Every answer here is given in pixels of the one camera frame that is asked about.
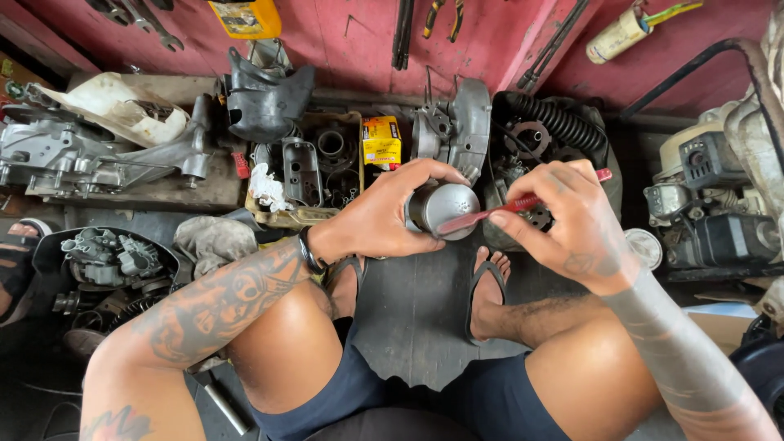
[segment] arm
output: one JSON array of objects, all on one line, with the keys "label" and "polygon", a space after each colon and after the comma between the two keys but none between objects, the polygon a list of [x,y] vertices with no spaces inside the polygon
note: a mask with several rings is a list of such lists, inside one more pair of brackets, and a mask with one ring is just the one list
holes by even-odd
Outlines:
[{"label": "arm", "polygon": [[[431,177],[467,184],[433,160],[384,173],[340,214],[312,227],[314,256],[332,263],[352,253],[442,248],[443,241],[405,229],[403,218],[408,196]],[[90,360],[80,441],[204,439],[182,369],[225,346],[310,276],[298,239],[286,239],[201,277],[121,326]]]},{"label": "arm", "polygon": [[490,221],[539,263],[602,297],[691,441],[781,439],[732,363],[641,267],[588,161],[538,166],[512,185],[507,198],[529,191],[557,220],[547,233],[513,213],[494,213]]}]

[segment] right hand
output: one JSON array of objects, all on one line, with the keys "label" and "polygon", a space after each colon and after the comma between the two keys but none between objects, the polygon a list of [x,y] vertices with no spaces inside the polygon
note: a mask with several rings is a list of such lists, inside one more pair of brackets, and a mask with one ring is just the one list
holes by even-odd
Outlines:
[{"label": "right hand", "polygon": [[547,205],[555,225],[543,233],[509,211],[490,221],[522,245],[540,264],[582,283],[597,295],[630,288],[641,269],[588,160],[537,166],[514,181],[508,200],[533,192]]}]

